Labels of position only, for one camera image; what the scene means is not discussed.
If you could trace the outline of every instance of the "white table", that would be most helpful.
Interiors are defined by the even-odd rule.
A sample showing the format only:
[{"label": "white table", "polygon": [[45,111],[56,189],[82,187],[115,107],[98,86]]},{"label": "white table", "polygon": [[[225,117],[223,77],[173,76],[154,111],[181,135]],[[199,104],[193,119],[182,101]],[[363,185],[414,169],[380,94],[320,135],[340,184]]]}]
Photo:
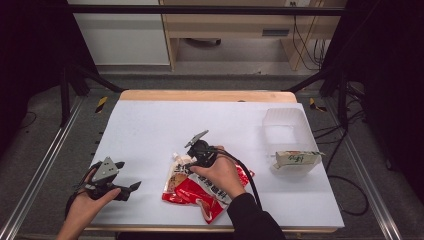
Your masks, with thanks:
[{"label": "white table", "polygon": [[232,231],[226,212],[208,225],[197,205],[176,205],[161,199],[172,154],[185,154],[185,144],[206,129],[209,133],[203,140],[225,146],[255,172],[263,209],[270,212],[283,231],[333,232],[344,227],[322,164],[304,177],[282,177],[270,171],[262,119],[269,108],[299,105],[294,95],[282,92],[124,92],[112,112],[93,164],[107,156],[114,162],[124,161],[114,184],[142,183],[127,202],[112,201],[102,209],[87,229]]}]

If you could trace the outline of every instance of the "wooden table edge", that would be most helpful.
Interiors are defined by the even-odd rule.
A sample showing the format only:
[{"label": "wooden table edge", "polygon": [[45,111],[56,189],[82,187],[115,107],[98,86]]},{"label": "wooden table edge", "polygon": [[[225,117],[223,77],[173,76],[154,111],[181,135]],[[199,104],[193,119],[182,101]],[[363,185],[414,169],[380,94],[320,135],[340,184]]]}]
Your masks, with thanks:
[{"label": "wooden table edge", "polygon": [[[333,233],[336,227],[282,227],[285,233]],[[217,227],[191,227],[191,226],[140,226],[140,225],[90,225],[85,230],[89,231],[112,231],[112,232],[198,232],[198,233],[222,233],[234,232],[232,226]]]},{"label": "wooden table edge", "polygon": [[119,100],[297,103],[296,96],[291,92],[253,90],[126,90]]}]

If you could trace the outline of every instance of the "metal rail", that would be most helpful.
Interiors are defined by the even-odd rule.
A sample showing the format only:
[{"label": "metal rail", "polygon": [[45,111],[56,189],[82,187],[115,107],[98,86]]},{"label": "metal rail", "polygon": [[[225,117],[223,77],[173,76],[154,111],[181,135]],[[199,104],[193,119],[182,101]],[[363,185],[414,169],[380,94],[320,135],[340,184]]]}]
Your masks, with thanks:
[{"label": "metal rail", "polygon": [[54,138],[52,144],[47,150],[46,155],[40,163],[37,171],[35,172],[31,182],[28,184],[24,194],[22,195],[18,205],[13,211],[12,215],[7,220],[6,224],[0,230],[0,239],[9,240],[14,239],[21,227],[28,211],[30,210],[32,203],[34,202],[38,192],[43,185],[44,180],[49,173],[51,166],[56,160],[56,156],[59,153],[70,129],[72,128],[75,119],[80,111],[80,107],[84,101],[84,97],[77,97],[74,106],[71,109],[71,116],[66,125],[59,129]]},{"label": "metal rail", "polygon": [[193,5],[45,5],[43,10],[68,13],[108,14],[228,14],[228,15],[296,15],[296,16],[355,16],[363,10],[319,7],[265,6],[193,6]]},{"label": "metal rail", "polygon": [[[330,101],[328,98],[324,98],[326,106],[328,106],[329,112],[333,117],[336,123],[339,123],[338,118],[335,113],[336,107],[334,106],[333,101]],[[345,145],[347,148],[348,154],[351,156],[350,160],[352,167],[356,172],[356,175],[364,188],[364,192],[368,196],[370,206],[373,209],[375,218],[377,219],[378,224],[380,225],[381,231],[383,232],[387,240],[401,240],[402,236],[394,222],[392,216],[390,215],[389,210],[386,207],[386,204],[383,201],[380,193],[378,192],[377,187],[374,185],[373,180],[370,177],[366,167],[364,166],[359,153],[357,152],[355,145],[353,144],[352,139],[349,134],[345,137]]]}]

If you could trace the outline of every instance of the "wrist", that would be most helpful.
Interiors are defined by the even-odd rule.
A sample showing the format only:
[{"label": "wrist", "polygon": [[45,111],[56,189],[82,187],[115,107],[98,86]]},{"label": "wrist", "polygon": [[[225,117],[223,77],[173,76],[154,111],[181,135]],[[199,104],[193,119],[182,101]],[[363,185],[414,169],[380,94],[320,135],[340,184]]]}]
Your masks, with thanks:
[{"label": "wrist", "polygon": [[240,188],[232,189],[227,194],[231,199],[234,199],[243,193],[246,193],[246,190],[243,187],[240,187]]},{"label": "wrist", "polygon": [[60,229],[56,240],[77,240],[84,229],[72,224],[63,224]]}]

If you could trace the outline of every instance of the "hand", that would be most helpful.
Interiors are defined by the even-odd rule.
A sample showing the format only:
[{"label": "hand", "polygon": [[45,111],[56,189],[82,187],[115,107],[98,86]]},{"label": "hand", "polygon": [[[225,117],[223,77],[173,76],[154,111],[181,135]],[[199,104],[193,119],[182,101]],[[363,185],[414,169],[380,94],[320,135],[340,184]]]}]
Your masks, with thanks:
[{"label": "hand", "polygon": [[[85,182],[94,174],[93,169],[85,179]],[[66,217],[65,223],[62,226],[59,234],[57,235],[58,240],[63,239],[78,239],[82,231],[91,223],[97,213],[109,202],[115,199],[116,196],[121,192],[120,188],[115,188],[103,197],[93,200],[91,199],[84,189],[81,189],[74,202],[72,203],[68,216]]]},{"label": "hand", "polygon": [[215,163],[210,168],[192,166],[190,170],[209,179],[216,187],[226,192],[231,199],[246,192],[240,182],[234,161],[222,154],[217,155]]}]

